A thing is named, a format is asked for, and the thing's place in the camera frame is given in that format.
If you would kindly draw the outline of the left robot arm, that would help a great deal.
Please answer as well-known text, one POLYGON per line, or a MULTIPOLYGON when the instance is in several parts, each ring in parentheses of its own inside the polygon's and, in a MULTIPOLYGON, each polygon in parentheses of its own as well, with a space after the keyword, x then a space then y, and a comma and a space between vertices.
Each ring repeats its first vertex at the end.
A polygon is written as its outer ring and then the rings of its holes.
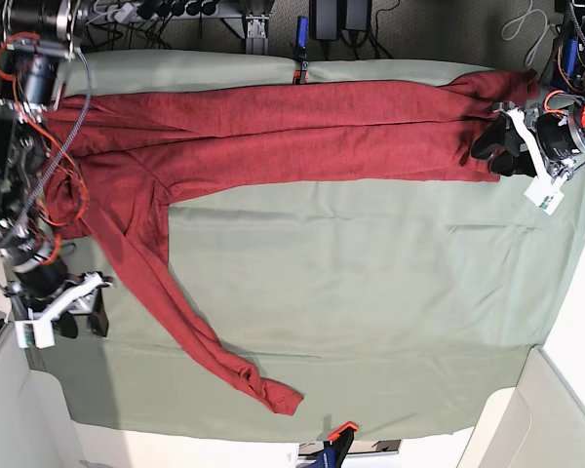
POLYGON ((496 175, 565 181, 585 167, 585 1, 556 9, 564 20, 542 74, 553 90, 540 103, 498 103, 498 118, 473 144, 471 156, 496 175))

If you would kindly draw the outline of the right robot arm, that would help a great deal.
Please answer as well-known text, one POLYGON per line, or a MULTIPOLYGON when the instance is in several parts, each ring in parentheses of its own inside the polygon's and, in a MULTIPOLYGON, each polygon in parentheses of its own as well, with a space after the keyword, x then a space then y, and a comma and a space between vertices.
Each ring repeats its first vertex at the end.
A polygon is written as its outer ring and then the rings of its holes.
POLYGON ((60 258, 59 224, 43 212, 44 189, 65 171, 80 182, 45 115, 59 104, 59 67, 80 59, 87 1, 0 1, 0 257, 7 274, 1 292, 22 348, 47 348, 57 336, 75 338, 77 318, 92 333, 108 331, 98 272, 73 275, 60 258))

